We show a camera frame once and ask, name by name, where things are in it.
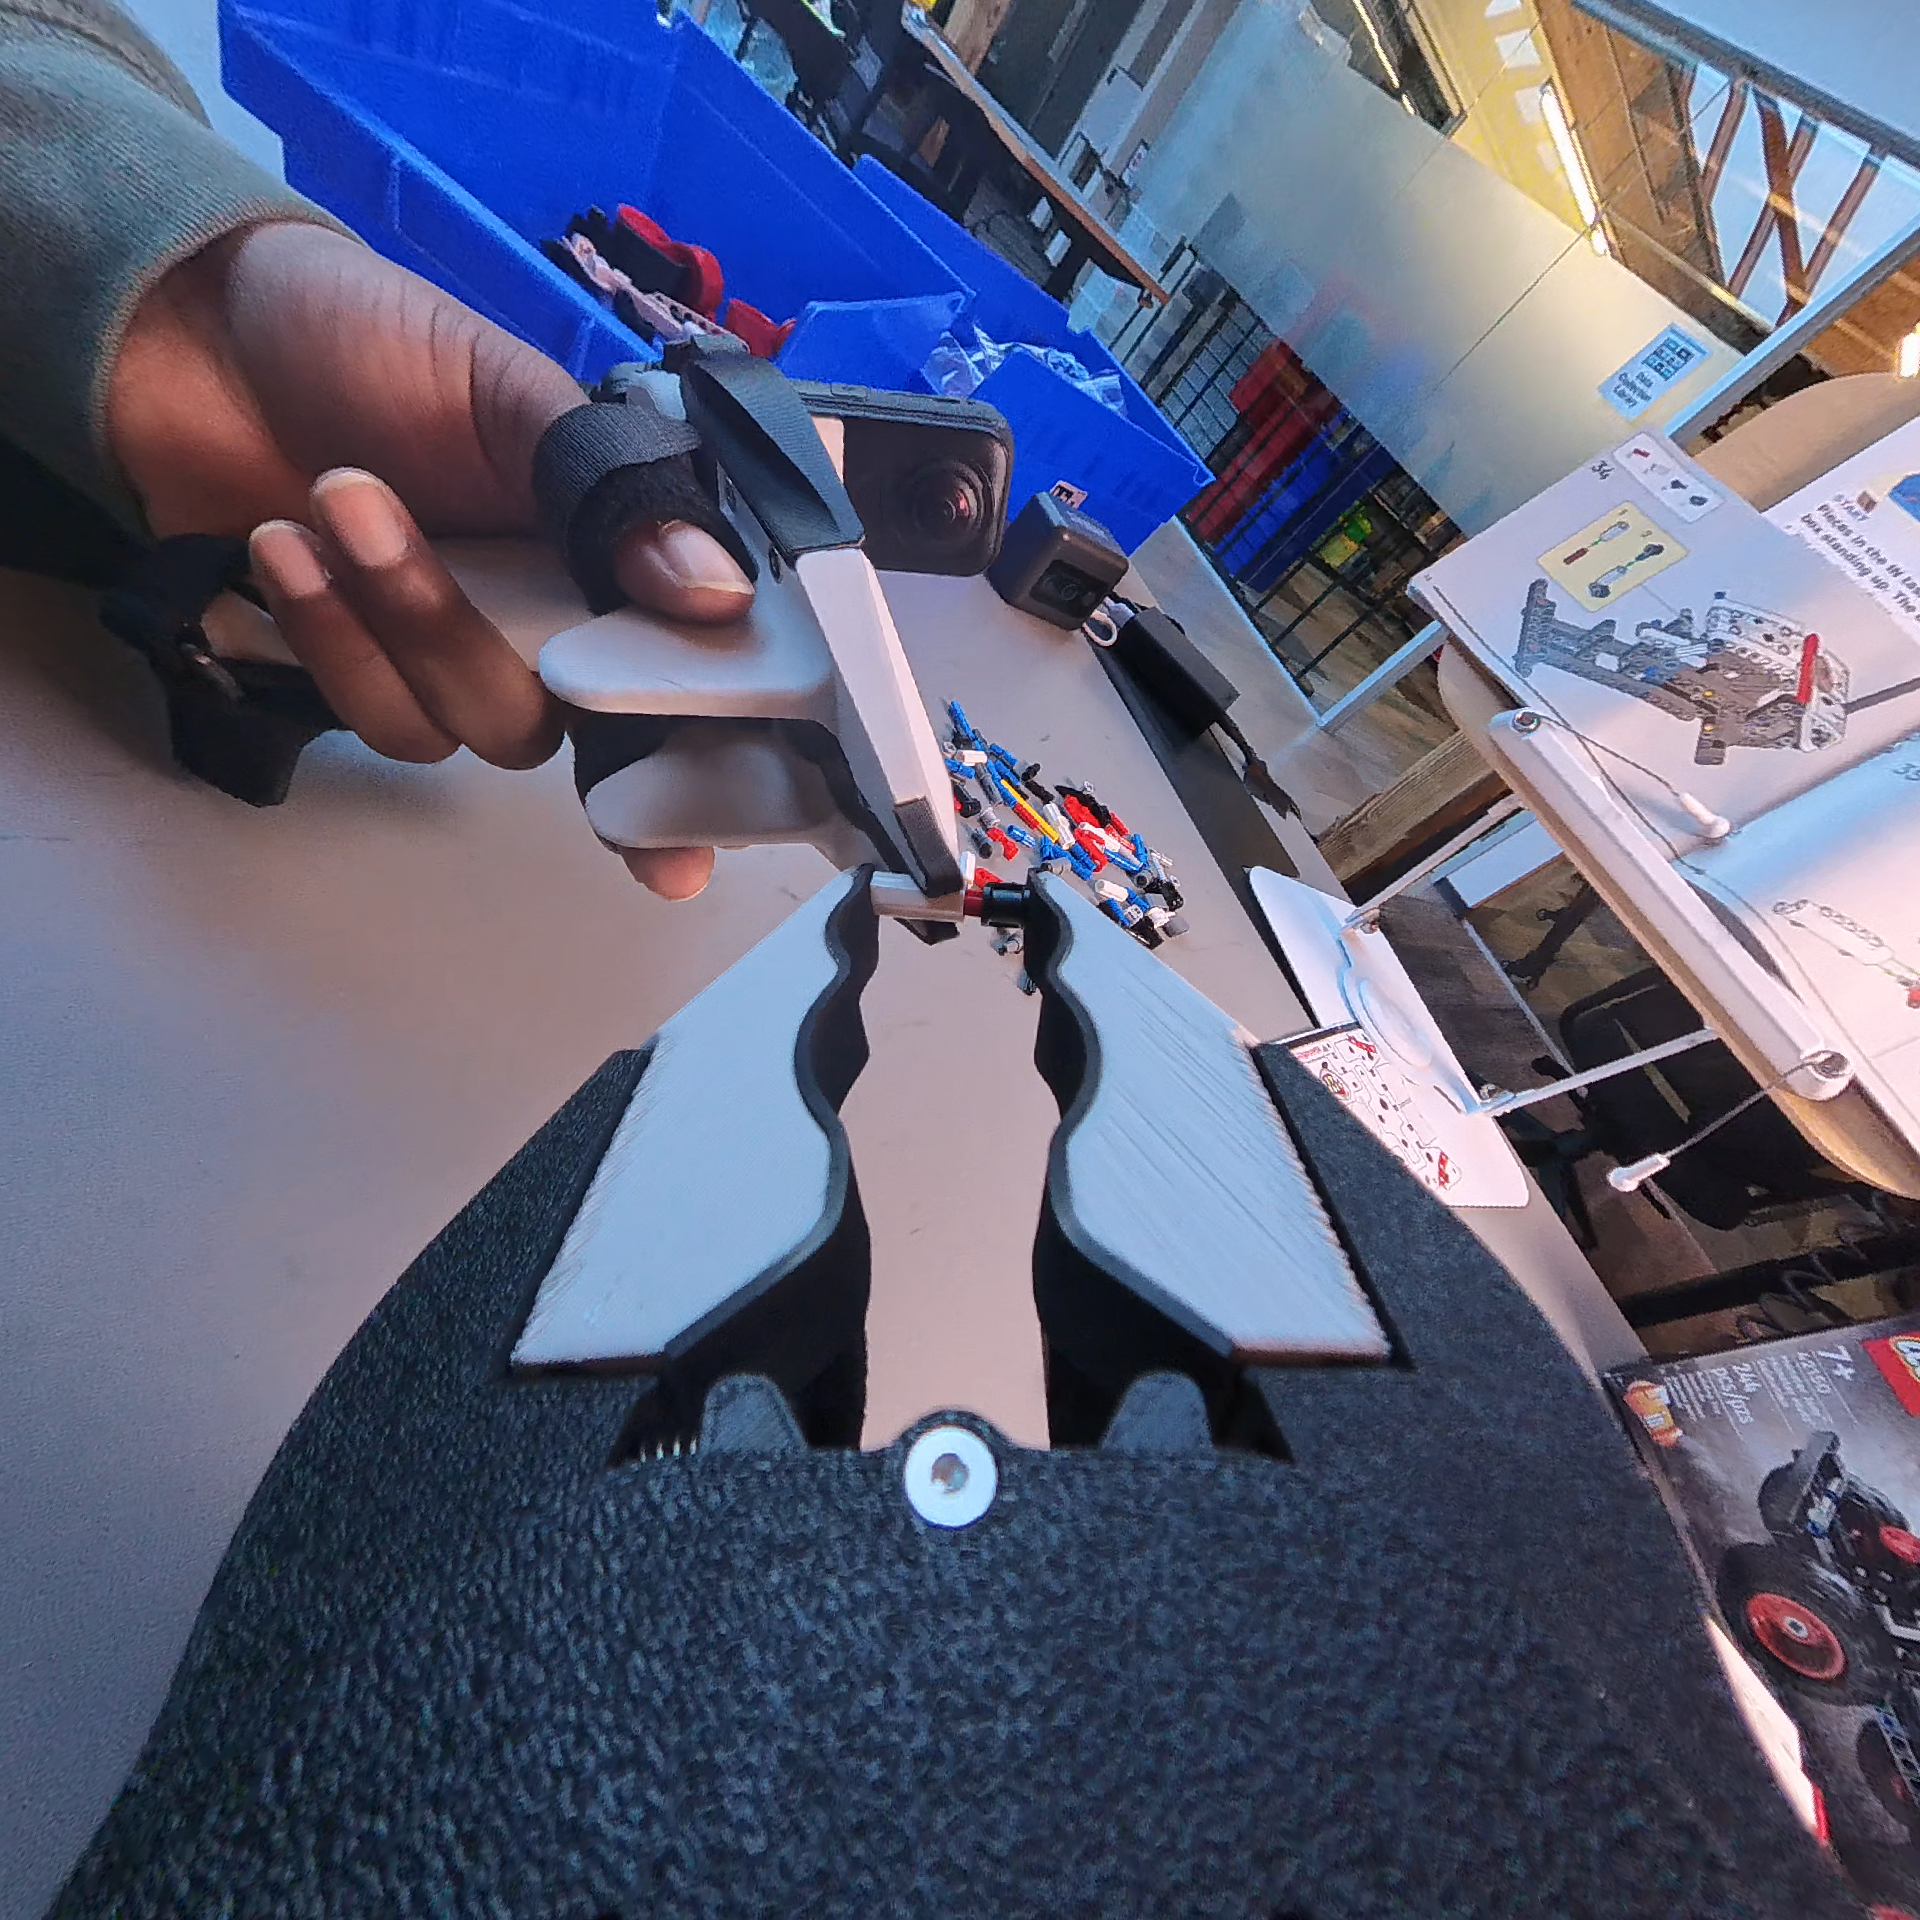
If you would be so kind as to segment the person's left hand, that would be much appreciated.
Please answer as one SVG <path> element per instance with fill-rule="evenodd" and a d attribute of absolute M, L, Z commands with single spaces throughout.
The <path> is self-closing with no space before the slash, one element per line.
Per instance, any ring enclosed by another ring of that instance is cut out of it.
<path fill-rule="evenodd" d="M 560 711 L 428 538 L 531 534 L 535 451 L 580 403 L 350 235 L 258 224 L 138 301 L 106 444 L 158 538 L 250 539 L 265 611 L 215 614 L 220 654 L 302 666 L 391 758 L 526 770 L 560 747 Z"/>

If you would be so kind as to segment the black flat box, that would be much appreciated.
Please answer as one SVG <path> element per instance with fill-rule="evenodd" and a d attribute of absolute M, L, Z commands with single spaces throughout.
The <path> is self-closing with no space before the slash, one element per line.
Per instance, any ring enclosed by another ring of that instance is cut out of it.
<path fill-rule="evenodd" d="M 1132 612 L 1119 626 L 1112 652 L 1184 731 L 1201 734 L 1230 719 L 1236 685 L 1164 607 Z"/>

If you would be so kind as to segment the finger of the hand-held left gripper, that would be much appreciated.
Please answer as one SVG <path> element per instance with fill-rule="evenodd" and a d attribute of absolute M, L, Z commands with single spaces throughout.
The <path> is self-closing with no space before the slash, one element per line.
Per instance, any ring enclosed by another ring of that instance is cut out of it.
<path fill-rule="evenodd" d="M 827 788 L 871 858 L 919 890 L 908 926 L 928 943 L 956 938 L 968 870 L 948 775 L 879 573 L 857 546 L 798 560 L 798 590 L 833 660 L 835 750 L 815 747 Z"/>

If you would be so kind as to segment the white book stand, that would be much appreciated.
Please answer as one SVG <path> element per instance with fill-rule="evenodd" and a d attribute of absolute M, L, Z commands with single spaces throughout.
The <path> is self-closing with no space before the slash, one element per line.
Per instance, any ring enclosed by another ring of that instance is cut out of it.
<path fill-rule="evenodd" d="M 1511 791 L 1496 815 L 1531 811 L 1601 900 L 1634 931 L 1638 941 L 1690 999 L 1697 1023 L 1675 1040 L 1646 1045 L 1540 1087 L 1480 1092 L 1379 927 L 1387 899 L 1428 877 L 1480 835 L 1478 828 L 1467 828 L 1368 902 L 1347 902 L 1276 870 L 1251 870 L 1252 894 L 1302 983 L 1307 1013 L 1318 1022 L 1314 1031 L 1368 1026 L 1406 1068 L 1427 1071 L 1446 1087 L 1464 1114 L 1496 1122 L 1719 1042 L 1815 1151 L 1846 1168 L 1851 1182 L 1866 1182 L 1871 1171 L 1864 1151 L 1847 1146 L 1834 1131 L 1834 1118 L 1819 1108 L 1825 1102 L 1839 1102 L 1843 1119 L 1862 1114 L 1851 1042 L 1841 1037 L 1839 1026 L 1817 1013 L 1811 999 L 1739 947 L 1735 932 L 1683 872 L 1666 842 L 1608 784 L 1592 742 L 1535 708 L 1496 712 L 1471 742 Z"/>

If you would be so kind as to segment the grey desk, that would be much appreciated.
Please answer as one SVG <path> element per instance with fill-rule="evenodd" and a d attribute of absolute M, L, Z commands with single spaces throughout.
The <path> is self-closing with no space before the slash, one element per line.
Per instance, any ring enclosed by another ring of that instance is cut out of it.
<path fill-rule="evenodd" d="M 1305 1020 L 1119 691 L 991 590 L 891 582 L 940 708 L 1088 778 L 1177 864 L 1169 962 Z M 728 854 L 648 895 L 560 762 L 327 738 L 281 807 L 162 757 L 89 599 L 4 573 L 4 1916 L 128 1776 L 262 1475 L 417 1254 L 616 1048 L 827 877 Z M 1030 1259 L 1054 1103 L 991 948 L 882 939 L 847 1103 L 873 1235 L 876 1448 L 940 1408 L 1048 1442 Z"/>

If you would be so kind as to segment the blue paper sign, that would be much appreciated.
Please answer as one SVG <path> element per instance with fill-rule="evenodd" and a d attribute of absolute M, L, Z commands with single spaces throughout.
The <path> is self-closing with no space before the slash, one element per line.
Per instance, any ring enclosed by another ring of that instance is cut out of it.
<path fill-rule="evenodd" d="M 1649 407 L 1712 362 L 1715 348 L 1679 325 L 1666 325 L 1601 386 L 1601 398 L 1622 413 L 1640 419 Z"/>

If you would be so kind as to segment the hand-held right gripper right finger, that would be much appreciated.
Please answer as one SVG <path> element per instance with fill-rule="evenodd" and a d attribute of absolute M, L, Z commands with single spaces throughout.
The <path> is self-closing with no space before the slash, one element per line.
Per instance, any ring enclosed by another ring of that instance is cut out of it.
<path fill-rule="evenodd" d="M 1091 1447 L 1134 1380 L 1177 1373 L 1207 1434 L 1278 1444 L 1249 1372 L 1392 1346 L 1258 1042 L 1048 875 L 1030 885 L 1027 970 L 1060 1107 L 1033 1254 L 1049 1442 Z"/>

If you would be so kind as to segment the white sticker sheet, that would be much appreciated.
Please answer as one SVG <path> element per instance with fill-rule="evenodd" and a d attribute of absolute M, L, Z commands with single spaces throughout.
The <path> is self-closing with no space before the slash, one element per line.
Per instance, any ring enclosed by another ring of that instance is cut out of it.
<path fill-rule="evenodd" d="M 1529 1179 L 1498 1122 L 1460 1111 L 1368 1026 L 1328 1026 L 1286 1047 L 1435 1198 L 1455 1210 L 1528 1204 Z"/>

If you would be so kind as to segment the stack of coloured crates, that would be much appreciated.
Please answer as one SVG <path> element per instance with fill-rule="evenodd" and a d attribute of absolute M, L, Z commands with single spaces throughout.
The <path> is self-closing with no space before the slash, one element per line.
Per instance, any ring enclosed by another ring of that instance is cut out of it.
<path fill-rule="evenodd" d="M 1236 378 L 1230 405 L 1214 480 L 1184 526 L 1230 584 L 1258 599 L 1328 541 L 1369 534 L 1363 502 L 1399 463 L 1283 341 Z"/>

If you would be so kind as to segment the Lego instruction booklet on stand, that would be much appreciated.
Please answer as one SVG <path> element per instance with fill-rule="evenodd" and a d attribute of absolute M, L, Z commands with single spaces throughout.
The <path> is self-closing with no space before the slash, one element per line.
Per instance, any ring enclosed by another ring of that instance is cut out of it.
<path fill-rule="evenodd" d="M 1895 374 L 1825 381 L 1782 400 L 1699 459 L 1683 456 L 1766 518 L 1803 538 L 1814 534 L 1817 510 L 1834 511 L 1851 533 L 1847 539 L 1830 533 L 1839 565 L 1862 541 L 1915 582 L 1913 381 Z M 1452 632 L 1442 655 L 1442 696 L 1467 736 L 1496 712 L 1520 708 L 1520 695 Z M 1868 1182 L 1910 1198 L 1919 1194 L 1915 1091 L 1919 1068 L 1892 1077 L 1856 1071 L 1862 1114 L 1855 1119 L 1839 1115 L 1839 1102 L 1819 1107 L 1832 1115 L 1834 1131 L 1864 1151 Z"/>

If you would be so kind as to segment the person's left forearm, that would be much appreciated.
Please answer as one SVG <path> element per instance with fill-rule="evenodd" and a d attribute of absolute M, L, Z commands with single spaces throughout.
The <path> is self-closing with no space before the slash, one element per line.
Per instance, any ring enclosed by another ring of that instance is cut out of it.
<path fill-rule="evenodd" d="M 215 134 L 115 4 L 3 7 L 4 439 L 134 533 L 106 444 L 128 320 L 156 279 L 265 222 L 340 226 Z"/>

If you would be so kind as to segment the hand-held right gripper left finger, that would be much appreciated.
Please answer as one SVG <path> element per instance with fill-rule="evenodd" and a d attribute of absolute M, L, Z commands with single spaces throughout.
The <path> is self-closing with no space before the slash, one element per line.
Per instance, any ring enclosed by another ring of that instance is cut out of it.
<path fill-rule="evenodd" d="M 857 1444 L 871 1237 L 840 1111 L 870 1061 L 871 880 L 827 882 L 657 1031 L 514 1372 L 649 1375 L 649 1435 L 769 1375 L 811 1444 Z"/>

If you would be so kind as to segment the toy truck set box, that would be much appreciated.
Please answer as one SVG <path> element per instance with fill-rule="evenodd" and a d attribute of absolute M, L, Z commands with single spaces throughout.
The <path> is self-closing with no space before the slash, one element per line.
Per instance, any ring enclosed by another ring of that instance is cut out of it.
<path fill-rule="evenodd" d="M 1919 1912 L 1919 1320 L 1606 1375 L 1719 1622 L 1800 1725 L 1819 1827 Z"/>

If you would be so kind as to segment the pile of small building pieces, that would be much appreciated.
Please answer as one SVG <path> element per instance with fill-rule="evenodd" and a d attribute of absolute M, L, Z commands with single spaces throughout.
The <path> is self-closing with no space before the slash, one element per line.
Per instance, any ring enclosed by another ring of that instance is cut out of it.
<path fill-rule="evenodd" d="M 945 762 L 979 882 L 1049 872 L 1073 880 L 1146 948 L 1186 934 L 1184 894 L 1170 861 L 1128 829 L 1091 786 L 1048 786 L 1035 762 L 985 738 L 956 701 L 947 706 Z"/>

